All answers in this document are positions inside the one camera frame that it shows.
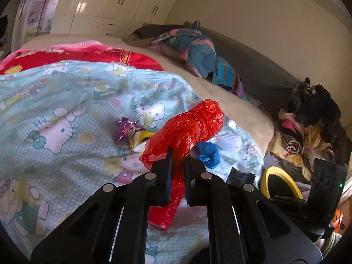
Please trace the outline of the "right hand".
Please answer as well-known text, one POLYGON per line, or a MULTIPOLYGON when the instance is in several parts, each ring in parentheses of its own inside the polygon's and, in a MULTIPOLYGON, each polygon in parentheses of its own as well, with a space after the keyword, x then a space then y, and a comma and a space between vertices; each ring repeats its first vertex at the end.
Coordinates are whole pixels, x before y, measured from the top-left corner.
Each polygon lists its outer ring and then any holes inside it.
POLYGON ((318 246, 322 252, 323 258, 325 258, 341 238, 341 234, 333 232, 329 238, 319 239, 315 245, 318 246))

